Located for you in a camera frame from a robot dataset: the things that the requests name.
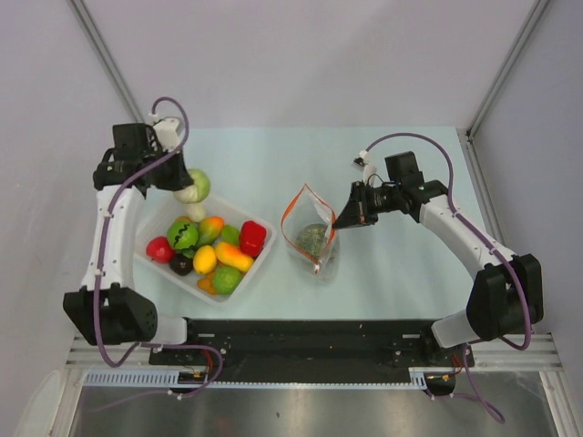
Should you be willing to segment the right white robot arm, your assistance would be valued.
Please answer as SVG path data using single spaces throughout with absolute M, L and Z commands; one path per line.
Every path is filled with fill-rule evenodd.
M 464 310 L 435 321 L 420 342 L 431 365 L 449 359 L 455 346 L 501 339 L 518 329 L 526 333 L 544 317 L 541 264 L 531 254 L 518 256 L 452 209 L 450 190 L 427 181 L 413 152 L 385 160 L 388 181 L 375 187 L 375 167 L 362 151 L 354 164 L 363 177 L 351 185 L 347 204 L 333 228 L 372 226 L 381 213 L 400 211 L 433 232 L 456 255 L 473 280 Z

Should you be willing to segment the toy green watermelon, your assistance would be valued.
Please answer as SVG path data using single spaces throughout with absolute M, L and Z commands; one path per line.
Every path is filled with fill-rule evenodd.
M 176 221 L 167 230 L 167 241 L 176 251 L 195 249 L 199 241 L 197 226 L 189 221 Z

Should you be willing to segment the toy green cabbage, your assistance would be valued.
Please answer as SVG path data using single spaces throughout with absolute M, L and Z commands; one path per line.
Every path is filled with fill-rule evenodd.
M 210 193 L 210 179 L 204 171 L 198 168 L 190 168 L 189 175 L 193 183 L 184 189 L 173 192 L 173 196 L 183 204 L 200 203 Z

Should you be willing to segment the clear zip top bag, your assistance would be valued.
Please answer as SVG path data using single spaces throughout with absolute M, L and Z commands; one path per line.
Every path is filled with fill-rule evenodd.
M 340 243 L 334 209 L 304 184 L 283 211 L 281 234 L 293 265 L 306 278 L 327 283 L 337 272 Z

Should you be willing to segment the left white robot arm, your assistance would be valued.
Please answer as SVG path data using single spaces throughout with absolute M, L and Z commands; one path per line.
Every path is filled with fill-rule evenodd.
M 179 316 L 157 311 L 134 284 L 134 252 L 141 210 L 150 188 L 178 191 L 191 184 L 176 150 L 183 122 L 165 117 L 151 125 L 112 128 L 114 145 L 93 173 L 97 224 L 87 271 L 79 290 L 68 292 L 63 309 L 88 344 L 169 346 L 179 362 L 194 362 L 200 340 Z

